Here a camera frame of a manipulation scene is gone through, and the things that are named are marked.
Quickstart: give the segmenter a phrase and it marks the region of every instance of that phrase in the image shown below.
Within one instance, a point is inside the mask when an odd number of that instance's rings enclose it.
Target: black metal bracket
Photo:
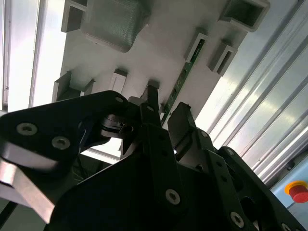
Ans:
[[[302,230],[234,150],[222,147],[217,151],[213,147],[209,135],[196,127],[188,105],[178,105],[168,127],[173,147],[179,153],[177,160],[196,167],[212,180],[221,220],[219,230],[284,230],[286,223],[291,230]]]

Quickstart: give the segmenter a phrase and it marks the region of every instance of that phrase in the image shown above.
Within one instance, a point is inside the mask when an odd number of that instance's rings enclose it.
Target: metal wall panel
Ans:
[[[28,108],[39,0],[12,0],[8,60],[8,111]]]
[[[270,3],[196,120],[217,148],[233,148],[265,182],[308,137],[308,2]]]

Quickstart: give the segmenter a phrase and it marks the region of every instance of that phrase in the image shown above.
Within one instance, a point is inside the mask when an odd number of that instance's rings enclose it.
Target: metal plate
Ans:
[[[308,138],[308,3],[270,3],[196,121],[216,147],[236,150],[265,182]]]

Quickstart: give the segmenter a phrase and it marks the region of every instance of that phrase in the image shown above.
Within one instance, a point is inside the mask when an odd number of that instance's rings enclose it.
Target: silver metal part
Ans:
[[[32,136],[37,133],[38,128],[31,123],[21,123],[17,125],[16,130],[19,134],[23,136]]]
[[[71,145],[69,139],[63,136],[56,136],[55,138],[52,139],[51,143],[54,148],[60,150],[65,150]]]
[[[243,228],[244,227],[244,221],[243,221],[242,217],[238,213],[231,212],[230,213],[230,218],[233,221],[233,223],[236,224],[239,228]]]
[[[282,223],[281,224],[283,231],[291,231],[291,229],[289,228],[289,226],[287,226],[286,224]]]
[[[46,222],[55,207],[40,189],[16,165],[0,159],[0,181],[11,185]]]
[[[174,189],[166,190],[166,199],[173,205],[178,205],[180,203],[180,195]]]
[[[75,184],[72,172],[49,179],[0,158],[0,197],[33,208],[47,224],[56,202]]]

